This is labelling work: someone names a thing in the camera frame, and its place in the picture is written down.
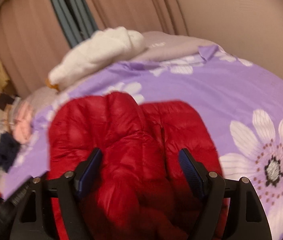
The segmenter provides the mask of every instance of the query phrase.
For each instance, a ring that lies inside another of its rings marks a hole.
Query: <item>curtain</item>
[[[100,29],[124,26],[139,32],[187,35],[177,0],[86,0]]]
[[[21,97],[44,86],[69,49],[50,0],[6,0],[0,7],[0,59]]]

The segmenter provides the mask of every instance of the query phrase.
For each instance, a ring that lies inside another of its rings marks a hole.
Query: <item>metal rivet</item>
[[[244,183],[249,183],[249,179],[246,178],[246,177],[242,177],[242,182],[244,182]]]
[[[68,171],[68,172],[65,173],[66,178],[73,177],[73,175],[74,175],[74,172],[72,172],[72,171]]]
[[[211,171],[211,172],[209,173],[209,177],[216,178],[216,177],[217,177],[217,173],[214,172],[214,171]]]
[[[40,182],[40,177],[36,177],[35,179],[33,179],[33,183],[37,184]]]

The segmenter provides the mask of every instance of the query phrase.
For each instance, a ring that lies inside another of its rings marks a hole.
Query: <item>quilted red fabric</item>
[[[188,148],[208,171],[221,174],[199,114],[180,101],[138,106],[118,92],[75,99],[57,113],[49,141],[49,179],[74,170],[94,147],[104,154],[100,178],[80,204],[96,240],[187,239],[201,204],[179,166],[179,150]],[[57,200],[53,209],[60,238],[66,240]],[[226,208],[217,238],[225,220]]]

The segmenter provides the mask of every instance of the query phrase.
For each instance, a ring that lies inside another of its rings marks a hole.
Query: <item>white flower print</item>
[[[226,60],[228,62],[235,62],[237,61],[237,58],[234,57],[233,55],[230,55],[228,53],[226,53],[222,47],[219,47],[219,51],[217,51],[215,54],[214,54],[215,57],[219,57],[219,60]],[[253,65],[252,62],[248,61],[248,60],[245,60],[245,59],[242,59],[242,58],[238,58],[239,62],[242,63],[243,65],[247,66],[247,67],[250,67]]]
[[[132,98],[134,98],[136,103],[140,105],[142,102],[145,101],[145,98],[141,94],[139,94],[141,89],[142,89],[142,85],[138,82],[131,82],[131,83],[126,84],[126,85],[123,82],[119,82],[114,86],[108,87],[104,91],[103,94],[104,95],[110,94],[111,92],[114,92],[114,91],[125,92],[125,93],[130,94],[132,96]]]
[[[38,141],[39,139],[39,132],[35,131],[32,136],[31,139],[29,140],[28,145],[25,145],[25,151],[20,151],[20,153],[18,154],[15,162],[14,162],[14,167],[19,167],[21,166],[24,161],[25,161],[25,157],[31,152],[31,150],[33,149],[35,143]]]
[[[172,74],[191,75],[194,67],[204,66],[204,60],[199,54],[190,55],[174,60],[160,62],[160,67],[149,70],[155,77],[158,77],[164,71],[170,71]]]
[[[61,94],[53,103],[52,103],[52,110],[50,110],[47,115],[46,115],[46,119],[47,121],[51,122],[57,111],[63,106],[65,105],[68,101],[70,100],[69,96],[67,93],[63,93]]]
[[[273,240],[283,234],[283,120],[278,135],[270,116],[262,109],[253,112],[254,132],[238,121],[230,133],[241,154],[228,153],[219,158],[227,179],[248,177],[263,204]]]

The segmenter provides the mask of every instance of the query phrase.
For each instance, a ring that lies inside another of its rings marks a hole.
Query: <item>purple bedsheet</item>
[[[283,237],[283,81],[217,46],[167,62],[119,62],[63,93],[33,121],[26,151],[5,177],[7,198],[28,176],[49,168],[47,129],[71,98],[127,92],[137,103],[182,100],[201,115],[226,178],[248,177],[265,208],[273,240]]]

